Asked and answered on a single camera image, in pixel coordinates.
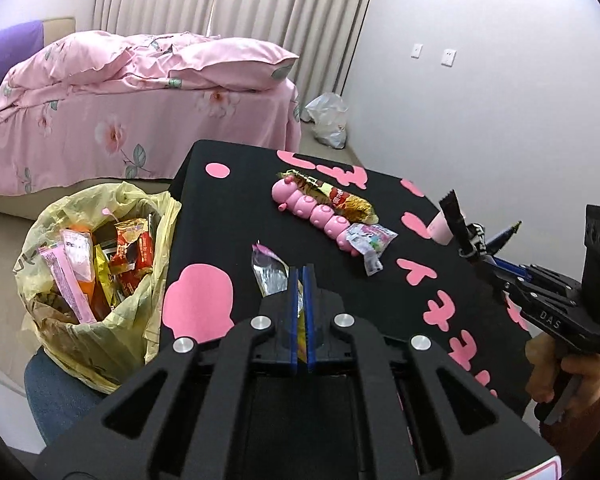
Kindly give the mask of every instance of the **finger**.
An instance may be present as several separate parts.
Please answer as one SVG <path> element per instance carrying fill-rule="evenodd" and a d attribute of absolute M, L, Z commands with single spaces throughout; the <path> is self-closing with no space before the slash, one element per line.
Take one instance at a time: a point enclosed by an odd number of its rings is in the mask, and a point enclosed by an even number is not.
<path fill-rule="evenodd" d="M 545 361 L 534 367 L 526 392 L 535 402 L 551 402 L 554 398 L 554 382 L 559 369 L 558 361 Z"/>
<path fill-rule="evenodd" d="M 600 381 L 600 355 L 567 355 L 560 364 L 562 369 L 573 375 L 582 375 Z"/>
<path fill-rule="evenodd" d="M 525 355 L 533 365 L 547 364 L 555 361 L 554 338 L 545 334 L 539 334 L 526 342 Z"/>
<path fill-rule="evenodd" d="M 600 381 L 585 378 L 578 391 L 567 404 L 566 412 L 569 416 L 580 416 L 587 408 L 600 399 Z"/>

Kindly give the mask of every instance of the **bed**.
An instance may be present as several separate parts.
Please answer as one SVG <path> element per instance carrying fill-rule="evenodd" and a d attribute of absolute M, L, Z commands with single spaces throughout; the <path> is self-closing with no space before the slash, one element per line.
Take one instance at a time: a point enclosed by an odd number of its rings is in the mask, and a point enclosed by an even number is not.
<path fill-rule="evenodd" d="M 35 218 L 101 178 L 163 190 L 199 139 L 295 151 L 295 59 L 258 40 L 186 32 L 52 43 L 0 85 L 0 211 Z M 43 191 L 18 208 L 14 197 Z"/>

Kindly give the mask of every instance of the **pink caterpillar toy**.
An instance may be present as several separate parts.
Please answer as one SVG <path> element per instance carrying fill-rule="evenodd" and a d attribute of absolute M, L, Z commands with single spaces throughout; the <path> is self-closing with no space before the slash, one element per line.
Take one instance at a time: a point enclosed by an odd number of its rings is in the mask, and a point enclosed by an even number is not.
<path fill-rule="evenodd" d="M 329 238 L 336 240 L 341 251 L 347 251 L 352 256 L 359 254 L 347 242 L 345 231 L 350 225 L 349 220 L 344 216 L 336 215 L 329 206 L 318 204 L 314 197 L 302 193 L 292 176 L 286 176 L 277 181 L 271 188 L 271 197 L 280 204 L 278 211 L 288 208 L 294 215 L 309 219 L 312 225 L 322 229 Z"/>

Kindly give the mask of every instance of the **electrical outlet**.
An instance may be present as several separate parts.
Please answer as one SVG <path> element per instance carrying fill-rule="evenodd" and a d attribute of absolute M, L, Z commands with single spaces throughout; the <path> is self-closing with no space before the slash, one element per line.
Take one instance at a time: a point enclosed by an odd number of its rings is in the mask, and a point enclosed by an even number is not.
<path fill-rule="evenodd" d="M 445 49 L 445 51 L 442 53 L 442 61 L 441 63 L 444 66 L 453 66 L 454 65 L 454 59 L 456 58 L 456 51 L 452 50 L 450 48 Z"/>
<path fill-rule="evenodd" d="M 413 50 L 411 51 L 411 57 L 418 59 L 420 57 L 420 51 L 422 50 L 422 44 L 416 43 L 413 45 Z"/>

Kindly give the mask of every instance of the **blue jeans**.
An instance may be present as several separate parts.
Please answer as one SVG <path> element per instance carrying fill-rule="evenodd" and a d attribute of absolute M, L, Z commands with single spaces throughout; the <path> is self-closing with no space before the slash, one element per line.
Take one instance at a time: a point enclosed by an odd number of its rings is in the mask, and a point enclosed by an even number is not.
<path fill-rule="evenodd" d="M 24 370 L 24 387 L 33 419 L 47 445 L 106 397 L 65 373 L 42 348 Z"/>

